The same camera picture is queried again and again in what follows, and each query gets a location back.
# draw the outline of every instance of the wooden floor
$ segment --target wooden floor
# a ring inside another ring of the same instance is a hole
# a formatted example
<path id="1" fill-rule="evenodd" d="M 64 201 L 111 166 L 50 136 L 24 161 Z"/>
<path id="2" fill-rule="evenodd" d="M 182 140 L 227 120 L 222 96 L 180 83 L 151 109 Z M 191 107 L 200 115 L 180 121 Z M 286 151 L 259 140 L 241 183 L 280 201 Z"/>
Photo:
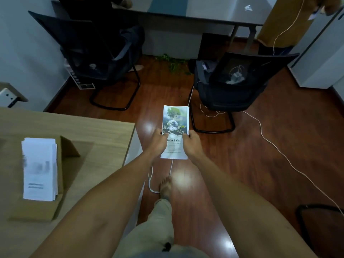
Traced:
<path id="1" fill-rule="evenodd" d="M 242 48 L 240 43 L 234 44 L 233 49 L 239 48 Z M 146 148 L 154 128 L 162 125 L 163 106 L 187 105 L 193 75 L 186 75 L 185 70 L 170 73 L 167 63 L 150 56 L 143 56 L 139 63 L 144 65 L 139 71 L 142 84 L 128 110 L 94 107 L 88 102 L 92 90 L 80 91 L 71 86 L 53 112 L 134 122 L 142 147 Z M 126 81 L 101 91 L 97 101 L 107 106 L 125 106 L 135 88 L 134 73 L 126 77 Z M 229 125 L 226 114 L 215 118 L 202 114 L 197 91 L 191 104 L 198 128 L 220 130 Z M 206 108 L 203 111 L 214 115 Z M 295 168 L 307 174 L 344 208 L 344 118 L 328 91 L 299 88 L 289 71 L 283 69 L 270 80 L 247 112 L 260 120 L 264 136 Z M 221 169 L 271 202 L 297 230 L 295 209 L 300 204 L 333 205 L 260 136 L 256 120 L 243 112 L 235 112 L 233 116 L 234 132 L 200 134 L 204 151 Z M 168 175 L 170 165 L 170 160 L 156 160 L 152 188 L 158 188 L 161 179 Z M 197 168 L 189 160 L 175 160 L 172 177 L 175 243 L 192 245 L 211 257 L 233 257 L 230 238 Z M 157 198 L 158 195 L 145 187 L 138 223 L 146 221 Z M 329 211 L 306 211 L 305 217 L 317 254 L 341 257 L 344 218 Z"/>

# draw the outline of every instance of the light wood table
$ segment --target light wood table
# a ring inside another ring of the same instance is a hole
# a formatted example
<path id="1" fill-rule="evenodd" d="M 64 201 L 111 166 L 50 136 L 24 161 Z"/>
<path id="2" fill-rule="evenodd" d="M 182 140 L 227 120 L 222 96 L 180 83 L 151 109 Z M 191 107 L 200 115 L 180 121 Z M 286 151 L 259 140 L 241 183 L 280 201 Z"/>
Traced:
<path id="1" fill-rule="evenodd" d="M 76 177 L 53 221 L 7 220 L 22 197 L 21 134 L 62 135 L 81 155 Z M 0 257 L 28 257 L 88 190 L 141 152 L 134 123 L 0 107 Z M 136 226 L 142 193 L 143 187 L 123 235 Z"/>

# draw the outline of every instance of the power outlet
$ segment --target power outlet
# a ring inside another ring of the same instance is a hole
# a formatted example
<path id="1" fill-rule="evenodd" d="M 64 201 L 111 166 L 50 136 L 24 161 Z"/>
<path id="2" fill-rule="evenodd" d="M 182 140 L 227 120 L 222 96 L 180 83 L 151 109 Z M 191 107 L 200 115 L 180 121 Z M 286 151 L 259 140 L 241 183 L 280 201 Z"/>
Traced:
<path id="1" fill-rule="evenodd" d="M 0 91 L 0 107 L 11 108 L 17 100 L 18 97 L 8 88 L 4 88 Z"/>

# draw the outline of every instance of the gray table top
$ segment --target gray table top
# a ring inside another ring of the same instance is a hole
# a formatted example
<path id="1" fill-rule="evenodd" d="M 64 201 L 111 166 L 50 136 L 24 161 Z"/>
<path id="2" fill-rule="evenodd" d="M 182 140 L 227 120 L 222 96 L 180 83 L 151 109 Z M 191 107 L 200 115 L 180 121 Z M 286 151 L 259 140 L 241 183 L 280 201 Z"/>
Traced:
<path id="1" fill-rule="evenodd" d="M 145 13 L 263 25 L 271 6 L 267 0 L 132 0 L 130 10 Z"/>

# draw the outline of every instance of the open cardboard box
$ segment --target open cardboard box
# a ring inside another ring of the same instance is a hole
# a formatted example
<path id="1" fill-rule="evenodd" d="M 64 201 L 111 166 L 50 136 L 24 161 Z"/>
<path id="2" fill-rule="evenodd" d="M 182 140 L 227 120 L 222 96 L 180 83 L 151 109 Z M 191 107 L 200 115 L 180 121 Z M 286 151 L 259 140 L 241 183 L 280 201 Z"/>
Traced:
<path id="1" fill-rule="evenodd" d="M 58 165 L 58 195 L 54 201 L 35 201 L 19 199 L 9 217 L 9 219 L 51 221 L 61 204 L 64 194 L 62 161 L 66 157 L 80 157 L 80 154 L 74 147 L 73 143 L 63 136 L 23 136 L 24 138 L 54 138 L 57 144 L 57 165 Z"/>

